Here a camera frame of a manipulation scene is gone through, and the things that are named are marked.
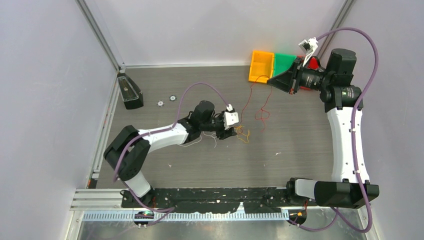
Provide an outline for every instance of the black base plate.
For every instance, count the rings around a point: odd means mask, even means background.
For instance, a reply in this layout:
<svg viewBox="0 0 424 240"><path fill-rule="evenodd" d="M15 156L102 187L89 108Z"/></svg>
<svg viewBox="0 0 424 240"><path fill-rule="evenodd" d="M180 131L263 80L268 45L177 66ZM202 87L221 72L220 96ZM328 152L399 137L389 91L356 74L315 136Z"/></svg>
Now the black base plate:
<svg viewBox="0 0 424 240"><path fill-rule="evenodd" d="M122 208L140 207L129 191L121 193ZM285 194L285 188L277 187L155 188L141 200L151 199L147 203L149 207L174 207L174 213L233 213L240 203L246 214L279 213L280 207L293 206L287 202Z"/></svg>

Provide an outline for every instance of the aluminum frame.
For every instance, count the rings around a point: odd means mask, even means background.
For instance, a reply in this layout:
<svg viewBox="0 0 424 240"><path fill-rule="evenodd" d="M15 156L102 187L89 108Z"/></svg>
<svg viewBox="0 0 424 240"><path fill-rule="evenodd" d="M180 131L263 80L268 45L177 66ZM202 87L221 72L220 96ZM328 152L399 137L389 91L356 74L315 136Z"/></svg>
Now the aluminum frame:
<svg viewBox="0 0 424 240"><path fill-rule="evenodd" d="M86 0L75 0L75 2L80 7L82 13L84 14L85 18L88 21L88 24L90 25L91 29L93 30L94 35L98 39L100 45L105 50L110 62L113 64L114 68L119 71L125 71L126 66L124 65L124 62L122 62L120 56L115 56L112 49L110 48L110 43L108 43L107 39L105 38L104 32L102 32L101 28L99 27L99 24L96 22L95 17L93 16L92 9L89 8L87 5ZM345 0L342 8L340 9L337 17L334 20L334 23L330 29L333 30L335 28L338 28L347 15L349 14L350 9L352 8L353 4L356 2L356 0ZM328 36L323 44L321 45L319 51L318 51L318 57L322 57L322 55L327 50L328 46L332 42L334 38L334 34ZM166 65L166 67L185 67L184 64L177 64L177 65ZM164 66L149 66L154 68L160 68ZM92 159L92 169L90 172L90 179L96 179L99 177L101 165L103 162L103 152L106 148L107 140L109 137L110 128L112 125L113 117L115 108L117 105L117 101L119 98L119 86L117 82L113 85L111 95L109 98L109 107L104 119L104 122L102 123L102 130L99 135L99 139L97 142L97 147L95 150L94 157ZM82 224L82 218L84 216L84 211L121 211L123 208L121 208L121 202L122 202L122 196L120 194L122 189L77 189L75 191L75 195L73 197L71 206L70 206L70 221L68 224L68 228L66 231L66 240L76 240L78 238L78 234L80 232L81 224ZM308 208L318 208L318 209L325 209L327 207L320 207L320 206L310 206ZM145 208L126 208L126 210L145 210ZM292 206L292 207L282 207L283 210L299 210L302 209L302 207L299 206ZM378 234L376 233L374 227L371 230L373 233L373 238L367 238L368 239L378 239Z"/></svg>
<svg viewBox="0 0 424 240"><path fill-rule="evenodd" d="M346 17L348 16L349 12L351 11L354 3L356 3L357 0L345 0L343 3L343 6L341 6L340 11L337 14L337 17L334 20L334 23L331 26L331 29L329 31L333 31L334 29L339 28L343 22L345 21ZM329 45L333 41L335 36L335 33L330 34L327 36L322 44L320 44L320 48L318 50L318 53L316 56L321 59L323 55L326 53L327 49L329 48Z"/></svg>

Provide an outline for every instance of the gray floor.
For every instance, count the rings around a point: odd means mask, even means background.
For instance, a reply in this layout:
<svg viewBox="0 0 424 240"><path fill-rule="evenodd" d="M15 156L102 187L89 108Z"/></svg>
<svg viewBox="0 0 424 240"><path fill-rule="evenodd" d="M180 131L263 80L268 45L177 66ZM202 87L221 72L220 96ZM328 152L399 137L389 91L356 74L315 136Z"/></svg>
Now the gray floor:
<svg viewBox="0 0 424 240"><path fill-rule="evenodd" d="M152 129L171 124L184 90L192 83L214 85L241 113L251 83L248 66L173 67L128 69L126 73L143 91L144 107L126 110L118 100L109 140L126 125ZM142 171L153 187L263 187L285 186L290 177L329 181L333 170L333 147L330 125L316 91L300 90L289 95L273 90L264 108L270 112L264 125L255 120L271 87L255 84L250 104L242 116L244 131L250 130L249 144L237 137L219 140L211 137L189 147L169 146L148 155ZM176 95L178 100L169 101ZM201 101L224 110L219 96L207 86L195 86L184 98L181 116ZM157 102L164 101L163 107ZM122 188L112 183L113 170L106 161L101 166L97 188Z"/></svg>

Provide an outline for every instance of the cable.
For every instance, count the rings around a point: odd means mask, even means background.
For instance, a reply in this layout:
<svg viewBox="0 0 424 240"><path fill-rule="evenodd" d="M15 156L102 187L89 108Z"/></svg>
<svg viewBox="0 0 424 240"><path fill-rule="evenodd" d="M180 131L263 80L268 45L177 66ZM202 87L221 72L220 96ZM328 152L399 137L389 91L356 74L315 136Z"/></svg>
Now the cable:
<svg viewBox="0 0 424 240"><path fill-rule="evenodd" d="M303 226L303 225L297 224L297 223L296 223L296 219L295 219L294 221L289 219L288 221L289 221L291 224L293 224L293 225L295 225L295 226L297 226L298 228L301 228L301 229L303 229L303 230L306 230L306 231L309 231L309 232L319 232L319 231L323 231L323 230L326 230L326 229L331 228L331 226L333 226L333 225L334 225L334 223L336 222L337 217L338 217L338 215L336 214L336 215L334 216L334 218L332 219L332 221L330 222L330 224L328 224L327 226L325 226L325 227L323 227L323 228L317 228L317 229L315 229L315 228L310 228L310 227L307 227L307 226Z"/></svg>
<svg viewBox="0 0 424 240"><path fill-rule="evenodd" d="M366 83L365 87L363 88L362 93L359 95L358 99L356 100L355 105L353 106L353 110L352 110L350 127L351 127L351 129L355 129L356 109L358 109L359 104L361 103L362 99L364 98L365 93L368 91L368 88L370 87L371 83L374 80L374 77L376 76L377 68L379 67L379 53L377 51L376 44L371 39L371 37L368 34L366 34L364 31L357 29L357 28L354 28L354 27L340 27L340 28L334 29L332 31L326 32L326 33L322 34L321 36L317 37L316 40L319 41L322 38L324 38L324 37L326 37L330 34L336 33L338 31L353 31L353 32L357 32L357 33L361 34L371 44L372 50L374 52L374 68L372 70L371 77L369 78L368 82ZM322 231L322 230L327 229L329 226L331 226L335 222L335 219L337 218L337 216L340 216L340 218L349 227L351 227L352 229L354 229L357 232L367 233L371 230L371 228L373 226L373 215L371 213L371 205L370 205L370 201L369 201L368 196L367 196L367 192L365 191L365 187L362 184L361 174L358 172L358 170L359 170L358 153L357 153L357 145L356 145L356 133L355 133L354 130L351 131L351 137L352 137L353 165L354 165L354 169L355 169L356 178L358 180L358 185L359 185L360 191L362 193L363 200L365 202L366 212L367 212L367 215L368 215L368 224L367 224L366 228L359 229L359 228L355 227L351 222L348 221L348 219L345 216L342 215L342 213L338 210L338 208L333 208L333 207L332 207L332 209L335 211L336 216L334 217L334 219L330 223L330 225L323 227L323 228L319 228L319 229L312 229L312 228L303 227L303 226L300 226L300 228L305 229L307 231L312 231L312 232Z"/></svg>
<svg viewBox="0 0 424 240"><path fill-rule="evenodd" d="M199 141L195 141L195 142L192 142L192 143L190 143L189 145L182 145L182 144L178 144L178 146L180 146L180 147L190 147L191 145L193 145L193 144L197 144L197 143L200 143L200 141L202 140L202 135L200 135L200 139L199 139Z"/></svg>
<svg viewBox="0 0 424 240"><path fill-rule="evenodd" d="M265 104L254 114L254 119L261 120L262 123L263 123L263 129L261 130L261 132L265 131L265 129L267 128L267 125L265 124L265 121L264 120L269 119L270 116L271 116L271 113L269 111L267 111L267 110L264 110L264 108L267 105L268 100L270 99L270 97L271 97L272 94L273 94L273 87L271 86L271 92L269 93L268 97L266 98ZM260 118L257 118L256 115L259 113L259 111L260 111ZM268 116L265 117L265 118L262 117L262 115L264 114L264 112L268 114Z"/></svg>
<svg viewBox="0 0 424 240"><path fill-rule="evenodd" d="M125 147L123 148L123 150L122 150L122 152L121 152L121 154L120 154L120 156L119 156L119 159L118 159L118 162L116 163L116 167L115 167L115 170L114 170L114 172L113 172L113 182L116 182L117 181L117 179L118 179L118 170L119 170L119 168L120 168L120 166L121 166L121 163L122 163L122 160L124 159L124 156L125 156L125 153L128 151L128 148L130 147L130 146L132 146L133 145L133 143L135 143L137 140L139 140L139 139L141 139L142 137L145 137L145 136L147 136L147 135L151 135L151 134L158 134L158 133L163 133L163 132L166 132L166 131L169 131L169 130L172 130L176 125L177 125L177 122L178 122L178 118L180 117L180 112L181 112L181 105L182 105L182 103L183 103L183 99L184 99L184 96L186 95L186 93L192 88L192 87L194 87L194 86L196 86L196 85L206 85L206 86L208 86L208 87L210 87L211 89L213 89L220 97L221 97L221 99L222 99L222 101L225 103L225 106L226 107L228 107L229 106L229 104L228 104L228 102L224 99L224 97L222 96L222 94L215 88L215 87L213 87L212 85L210 85L210 84L208 84L208 83L206 83L206 82L197 82L197 83L194 83L194 84L192 84L192 85L190 85L185 91L184 91L184 93L182 94L182 97L181 97L181 99L179 100L179 105L178 105L178 111L177 111L177 113L176 113L176 117L175 117L175 121L174 121L174 123L172 124L172 126L171 127L168 127L168 128L164 128L164 129L160 129L160 130L155 130L155 131L150 131L150 132L146 132L146 133L143 133L143 134L140 134L140 135L138 135L138 136L136 136L136 137L134 137L133 139L131 139L126 145L125 145ZM169 213L171 213L173 210L174 210L174 207L170 207L170 208L165 208L165 209L154 209L154 208L150 208L150 207L148 207L148 206L146 206L145 204L143 204L141 201L140 201L140 199L138 198L138 196L134 193L134 191L125 183L125 181L122 181L123 182L123 184L128 188L128 190L129 190L129 192L131 193L131 195L134 197L134 199L137 201L137 203L138 204L140 204L140 206L142 206L143 208L146 208L146 209L148 209L148 210L150 210L150 211L153 211L153 212L157 212L157 213L166 213L164 216L162 216L161 218L159 218L158 220L155 220L155 221L153 221L153 222L151 222L151 223L149 223L147 226L152 226L152 225L155 225L155 224L157 224L160 220L162 220L163 218L165 218Z"/></svg>
<svg viewBox="0 0 424 240"><path fill-rule="evenodd" d="M210 87L211 89L213 89L220 97L221 97L221 99L222 99L222 101L225 103L225 106L229 106L230 104L228 104L228 102L224 99L224 97L222 96L222 94L214 87L214 86L212 86L212 85L210 85L209 83L206 83L206 82L196 82L196 83L194 83L194 84L192 84L192 85L190 85L185 91L184 91L184 93L182 94L182 97L181 97L181 99L179 100L179 105L178 105L178 111L177 111L177 113L176 113L176 117L175 117L175 121L174 121L174 123L172 124L172 126L171 127L168 127L168 128L164 128L164 129L159 129L159 130L155 130L155 131L151 131L151 132L146 132L146 133L143 133L143 134L140 134L140 135L138 135L138 136L136 136L136 137L134 137L133 139L131 139L126 145L125 145L125 147L123 148L123 150L122 150L122 152L121 152L121 154L120 154L120 156L119 156L119 159L118 159L118 162L116 163L116 167L115 167L115 170L114 170L114 172L113 172L113 182L116 182L117 181L117 179L118 179L118 170L119 170L119 168L120 168L120 166L121 166L121 163L122 163L122 160L124 159L124 156L125 156L125 153L128 151L128 148L131 146L131 145L133 145L133 143L135 143L137 140L139 140L139 139L141 139L142 137L145 137L145 136L147 136L147 135L152 135L152 134L158 134L158 133L163 133L163 132L166 132L166 131L169 131L169 130L171 130L171 129L173 129L176 125L177 125L177 123L178 123L178 118L180 118L180 112L181 112L181 104L183 103L183 99L184 99L184 96L186 95L186 93L192 88L192 87L194 87L194 86L196 86L196 85L206 85L206 86L208 86L208 87Z"/></svg>
<svg viewBox="0 0 424 240"><path fill-rule="evenodd" d="M256 80L250 85L250 94L249 94L249 97L247 98L247 102L246 102L246 105L244 105L244 107L243 107L243 109L241 110L241 114L240 114L240 122L238 123L238 126L237 127L235 127L234 129L235 129L235 132L237 133L237 138L239 139L239 140L241 140L241 141L243 141L245 144L248 144L249 143L249 136L251 135L251 132L250 132L250 130L248 129L247 130L247 134L244 134L243 133L243 125L242 125L242 122L243 122L243 112L245 111L245 109L247 108L247 106L249 105L249 102L251 101L251 98L252 98L252 92L253 92L253 86L258 82L258 80L259 80L259 78L261 78L261 77L267 77L268 79L270 79L270 77L269 76L267 76L267 75L260 75L260 76L258 76L257 78L256 78ZM264 120L267 120L269 117L270 117L270 112L268 112L268 111L266 111L266 110L264 110L263 108L265 107L265 105L267 105L267 102L268 102L268 100L270 99L270 96L271 96L271 94L273 93L273 87L271 87L271 93L268 95L268 98L266 99L266 102L265 102L265 104L255 113L255 119L256 120L262 120L262 122L263 122L263 125L265 126L263 129L262 129L262 131L261 132L263 132L264 130L265 130L265 128L266 128L266 124L265 124L265 122L264 122ZM261 112L261 114L260 114L260 118L256 118L256 115L257 115L257 113L259 112L259 111L262 111ZM262 114L263 114L263 112L266 112L266 113L268 113L268 117L267 118L262 118ZM239 135L243 135L243 136L245 136L246 137L246 141L243 139L243 138L240 138L239 137Z"/></svg>
<svg viewBox="0 0 424 240"><path fill-rule="evenodd" d="M216 133L214 132L214 133L212 133L211 135L208 135L208 134L206 134L205 132L203 132L203 135L205 135L205 136L208 136L208 137L211 137L211 138L213 138L213 140L215 140L215 146L213 147L213 148L216 148L217 147L217 137L216 136L214 136L214 134L216 135Z"/></svg>

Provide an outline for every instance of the white wire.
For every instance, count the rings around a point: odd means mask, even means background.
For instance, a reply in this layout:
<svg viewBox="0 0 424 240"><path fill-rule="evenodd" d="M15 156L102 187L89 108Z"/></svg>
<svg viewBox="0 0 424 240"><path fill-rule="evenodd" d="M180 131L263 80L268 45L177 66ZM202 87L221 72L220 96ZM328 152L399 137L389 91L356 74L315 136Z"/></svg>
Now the white wire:
<svg viewBox="0 0 424 240"><path fill-rule="evenodd" d="M200 135L200 139L199 139L199 141L195 141L195 142L192 142L192 143L190 143L189 145L182 145L182 144L179 144L178 146L180 146L180 147L190 147L191 145L193 145L193 144L197 144L197 143L200 143L200 141L202 140L202 135Z"/></svg>
<svg viewBox="0 0 424 240"><path fill-rule="evenodd" d="M216 148L217 147L217 137L214 136L214 134L216 135L216 132L212 133L211 135L208 135L205 132L203 132L203 135L211 137L211 138L213 138L213 140L215 140L215 146L213 148Z"/></svg>

